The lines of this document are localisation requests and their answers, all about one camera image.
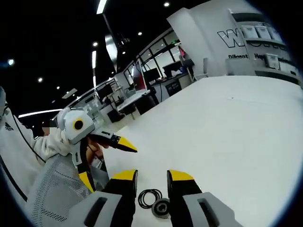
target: metal washer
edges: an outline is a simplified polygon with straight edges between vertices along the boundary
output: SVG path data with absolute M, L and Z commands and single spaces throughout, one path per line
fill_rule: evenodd
M 152 214 L 161 219 L 167 219 L 170 218 L 169 214 L 169 199 L 159 199 L 154 202 L 154 204 L 151 207 Z

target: computer monitor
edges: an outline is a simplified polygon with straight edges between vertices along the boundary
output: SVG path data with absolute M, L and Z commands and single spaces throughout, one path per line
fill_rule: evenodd
M 151 82 L 153 80 L 156 80 L 160 77 L 160 74 L 157 69 L 152 69 L 144 72 L 144 79 L 145 82 Z
M 100 99 L 103 99 L 104 97 L 106 97 L 112 93 L 113 93 L 113 89 L 110 84 L 105 85 L 103 88 L 101 88 L 98 91 Z
M 164 69 L 164 73 L 165 75 L 170 78 L 172 77 L 172 74 L 171 74 L 171 71 L 178 71 L 180 70 L 182 67 L 182 64 L 180 61 L 177 61 L 177 62 L 174 62 L 174 63 L 171 63 L 167 66 L 164 66 L 163 69 Z
M 136 89 L 136 91 L 140 91 L 140 90 L 144 90 L 144 89 L 147 90 L 145 80 L 143 77 L 140 60 L 138 60 L 136 62 L 132 71 L 134 71 L 132 76 L 133 76 L 133 81 L 134 81 L 134 88 Z

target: white tabletop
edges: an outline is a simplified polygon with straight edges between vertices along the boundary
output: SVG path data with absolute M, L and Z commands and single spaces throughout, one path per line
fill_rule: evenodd
M 109 177 L 138 169 L 137 195 L 167 198 L 166 171 L 192 175 L 235 211 L 245 227 L 268 227 L 291 199 L 303 160 L 303 94 L 272 78 L 202 79 L 160 103 L 117 134 L 138 153 L 104 151 Z M 136 200 L 133 227 L 171 226 Z
M 145 95 L 148 95 L 151 91 L 150 90 L 142 90 L 142 91 L 137 91 L 135 94 L 127 98 L 122 104 L 117 106 L 117 110 L 121 111 L 125 107 L 129 106 L 130 104 L 134 103 L 138 99 L 142 98 Z

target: ceiling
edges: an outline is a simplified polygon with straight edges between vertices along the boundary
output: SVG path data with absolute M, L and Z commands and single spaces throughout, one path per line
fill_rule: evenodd
M 108 0 L 105 17 L 118 46 L 118 68 L 132 59 L 169 28 L 168 16 L 181 7 L 191 8 L 206 0 Z M 97 84 L 113 76 L 114 66 L 106 51 L 108 28 L 103 15 L 96 15 L 99 0 L 6 1 L 0 14 L 4 40 L 0 61 L 15 64 L 0 69 L 7 102 L 15 115 L 64 108 L 93 87 L 91 52 L 97 51 Z M 75 96 L 61 99 L 73 88 Z M 54 113 L 21 118 L 28 126 Z

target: sleeve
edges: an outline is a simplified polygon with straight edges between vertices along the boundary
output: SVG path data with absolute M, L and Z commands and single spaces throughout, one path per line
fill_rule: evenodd
M 15 119 L 25 139 L 43 160 L 46 161 L 58 153 L 66 156 L 71 152 L 71 144 L 64 131 L 58 128 L 50 128 L 49 135 L 34 139 L 33 131 L 22 125 L 17 117 L 15 117 Z

